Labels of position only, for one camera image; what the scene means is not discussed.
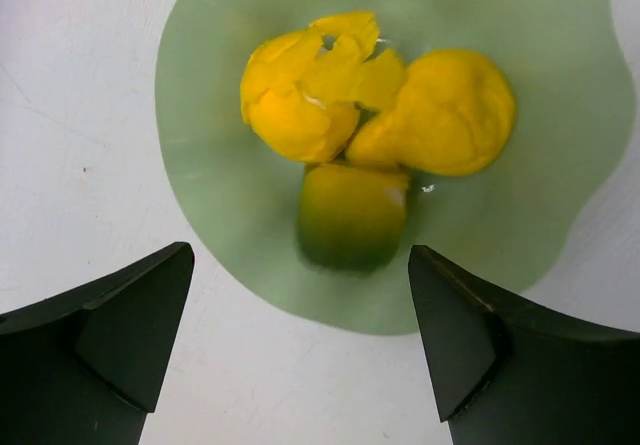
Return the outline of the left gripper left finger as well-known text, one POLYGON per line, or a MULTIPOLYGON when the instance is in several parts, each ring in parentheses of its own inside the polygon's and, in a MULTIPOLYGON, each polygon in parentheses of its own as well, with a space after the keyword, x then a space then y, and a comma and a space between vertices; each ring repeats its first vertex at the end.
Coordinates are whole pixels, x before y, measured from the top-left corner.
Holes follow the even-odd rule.
POLYGON ((175 242, 1 316, 4 444, 136 444, 155 412, 195 266, 175 242))

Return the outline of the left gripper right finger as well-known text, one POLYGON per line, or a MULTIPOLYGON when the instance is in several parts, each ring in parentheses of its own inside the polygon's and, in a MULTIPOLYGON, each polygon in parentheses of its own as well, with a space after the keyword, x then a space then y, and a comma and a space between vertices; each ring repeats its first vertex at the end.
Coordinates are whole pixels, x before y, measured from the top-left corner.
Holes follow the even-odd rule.
POLYGON ((416 245, 415 313, 456 444, 635 444, 639 336, 543 307, 416 245))

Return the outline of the green yellow fake mango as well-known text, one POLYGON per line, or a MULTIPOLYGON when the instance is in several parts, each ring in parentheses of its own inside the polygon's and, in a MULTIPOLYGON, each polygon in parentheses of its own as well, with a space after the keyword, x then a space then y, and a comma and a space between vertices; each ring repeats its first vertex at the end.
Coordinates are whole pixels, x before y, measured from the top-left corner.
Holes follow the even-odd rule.
POLYGON ((407 219, 410 175, 345 162, 305 168, 296 233, 301 254, 334 270, 369 273, 393 260, 407 219))

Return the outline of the yellow fake pear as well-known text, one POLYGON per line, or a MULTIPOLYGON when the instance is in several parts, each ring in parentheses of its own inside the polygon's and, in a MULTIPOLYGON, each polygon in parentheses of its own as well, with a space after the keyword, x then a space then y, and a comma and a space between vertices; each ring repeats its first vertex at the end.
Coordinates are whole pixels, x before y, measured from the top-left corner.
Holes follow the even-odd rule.
POLYGON ((345 155, 354 164, 466 176, 501 154, 515 116, 514 93, 490 59, 435 50, 408 67, 391 110, 363 125, 345 155))

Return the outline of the peeled yellow fake lemon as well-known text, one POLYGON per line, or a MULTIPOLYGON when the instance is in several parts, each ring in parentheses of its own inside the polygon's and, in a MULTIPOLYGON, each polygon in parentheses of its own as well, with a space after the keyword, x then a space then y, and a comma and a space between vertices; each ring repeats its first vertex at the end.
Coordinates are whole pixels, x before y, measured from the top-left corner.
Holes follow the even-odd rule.
POLYGON ((392 48, 375 51, 372 11, 319 18, 250 55, 240 82, 243 121, 276 153, 302 163, 333 160, 363 110, 389 110, 406 76, 392 48))

